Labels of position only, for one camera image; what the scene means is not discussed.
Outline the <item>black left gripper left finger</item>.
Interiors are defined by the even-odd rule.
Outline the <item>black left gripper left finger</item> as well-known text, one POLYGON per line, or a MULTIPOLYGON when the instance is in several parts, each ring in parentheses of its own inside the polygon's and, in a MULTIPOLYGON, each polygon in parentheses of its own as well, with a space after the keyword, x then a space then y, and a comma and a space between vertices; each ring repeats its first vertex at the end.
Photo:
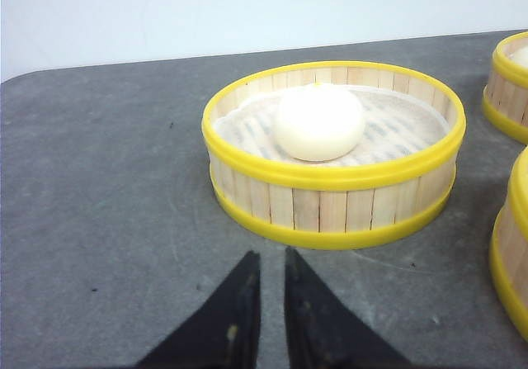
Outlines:
POLYGON ((139 368, 254 368, 261 326, 261 259, 247 252, 206 302, 139 368))

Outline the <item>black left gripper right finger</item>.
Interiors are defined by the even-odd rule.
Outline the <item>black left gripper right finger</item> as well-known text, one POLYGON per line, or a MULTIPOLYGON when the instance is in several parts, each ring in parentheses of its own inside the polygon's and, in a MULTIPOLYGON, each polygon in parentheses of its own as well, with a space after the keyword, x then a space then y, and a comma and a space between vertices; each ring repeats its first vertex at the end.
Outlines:
POLYGON ((407 366, 407 358, 345 307, 291 247, 285 251, 284 314, 292 368, 407 366))

